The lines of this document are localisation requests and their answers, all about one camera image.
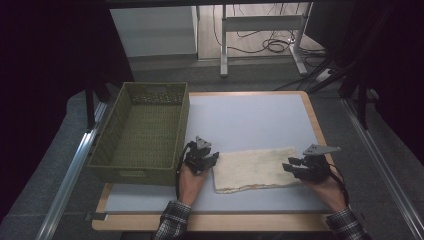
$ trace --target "plaid sleeve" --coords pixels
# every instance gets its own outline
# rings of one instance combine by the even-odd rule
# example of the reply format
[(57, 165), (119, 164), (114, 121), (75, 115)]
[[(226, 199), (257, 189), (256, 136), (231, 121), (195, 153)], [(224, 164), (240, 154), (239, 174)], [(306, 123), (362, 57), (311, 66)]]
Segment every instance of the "plaid sleeve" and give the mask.
[(187, 230), (191, 207), (179, 201), (170, 201), (160, 217), (155, 240), (178, 239)]
[(328, 216), (327, 224), (338, 240), (372, 239), (349, 208)]

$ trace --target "black curtain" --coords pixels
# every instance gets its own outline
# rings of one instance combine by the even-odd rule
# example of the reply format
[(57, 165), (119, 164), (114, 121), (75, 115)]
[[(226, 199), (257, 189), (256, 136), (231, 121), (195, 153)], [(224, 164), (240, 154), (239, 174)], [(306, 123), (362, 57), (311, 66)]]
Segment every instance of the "black curtain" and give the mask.
[(68, 99), (85, 90), (87, 81), (101, 90), (133, 76), (102, 2), (0, 4), (3, 219), (57, 133)]
[(424, 164), (424, 2), (415, 0), (357, 1), (345, 39), (336, 58), (350, 62), (362, 46), (384, 4), (394, 8), (365, 59), (364, 77), (376, 90), (376, 110)]

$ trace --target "person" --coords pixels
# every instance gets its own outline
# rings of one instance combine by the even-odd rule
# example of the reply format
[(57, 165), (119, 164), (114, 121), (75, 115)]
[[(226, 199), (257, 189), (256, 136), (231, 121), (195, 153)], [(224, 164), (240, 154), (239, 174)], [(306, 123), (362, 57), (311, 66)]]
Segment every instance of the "person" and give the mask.
[[(170, 201), (163, 211), (155, 240), (181, 239), (187, 230), (191, 206), (202, 190), (209, 170), (193, 175), (185, 164), (180, 172), (180, 197)], [(302, 181), (311, 188), (318, 198), (333, 213), (327, 217), (327, 224), (338, 240), (371, 240), (371, 236), (360, 224), (352, 210), (346, 206), (344, 196), (337, 182), (329, 177), (319, 184)]]

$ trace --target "hand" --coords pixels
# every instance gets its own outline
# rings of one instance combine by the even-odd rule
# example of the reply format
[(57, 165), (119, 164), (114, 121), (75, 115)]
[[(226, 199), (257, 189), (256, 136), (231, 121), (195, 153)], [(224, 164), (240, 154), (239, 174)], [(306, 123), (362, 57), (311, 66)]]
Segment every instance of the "hand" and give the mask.
[(302, 182), (307, 187), (311, 188), (318, 198), (321, 199), (321, 201), (327, 205), (333, 213), (348, 207), (346, 206), (345, 199), (339, 185), (333, 178), (328, 177), (327, 180), (321, 183), (314, 183), (305, 180), (302, 180)]
[(202, 190), (208, 172), (209, 169), (198, 175), (193, 175), (190, 168), (183, 163), (180, 171), (180, 198), (178, 200), (189, 206), (193, 205), (197, 195)]

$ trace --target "metal rail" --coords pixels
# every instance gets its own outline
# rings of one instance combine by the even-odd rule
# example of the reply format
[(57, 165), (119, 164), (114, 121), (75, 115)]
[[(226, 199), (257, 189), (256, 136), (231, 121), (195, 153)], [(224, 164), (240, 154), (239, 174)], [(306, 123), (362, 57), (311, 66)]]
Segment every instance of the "metal rail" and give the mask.
[(399, 185), (398, 181), (393, 175), (393, 172), (387, 165), (383, 155), (381, 154), (371, 135), (367, 130), (362, 127), (362, 125), (357, 120), (356, 110), (352, 102), (347, 101), (345, 99), (342, 99), (341, 101), (344, 107), (346, 108), (346, 111), (348, 112), (350, 119), (352, 120), (353, 125), (355, 126), (355, 129), (359, 134), (359, 137), (361, 138), (362, 142), (370, 153), (371, 158), (378, 172), (381, 175), (381, 178), (386, 184), (387, 189), (389, 190), (390, 194), (393, 197), (393, 200), (397, 204), (403, 218), (405, 219), (406, 224), (408, 224), (415, 239), (422, 240), (424, 238), (424, 225), (420, 218), (420, 215), (412, 205), (411, 201), (409, 200), (409, 197), (402, 190), (402, 187)]
[(52, 239), (54, 232), (56, 231), (57, 225), (62, 217), (65, 207), (68, 203), (69, 197), (71, 196), (72, 190), (74, 189), (75, 183), (77, 182), (78, 176), (84, 166), (85, 159), (90, 150), (91, 144), (97, 134), (99, 123), (103, 118), (103, 114), (106, 110), (107, 104), (99, 103), (95, 112), (96, 124), (90, 132), (84, 134), (81, 143), (75, 153), (74, 158), (63, 178), (62, 184), (56, 193), (50, 209), (44, 218), (43, 224), (37, 234), (37, 240)]

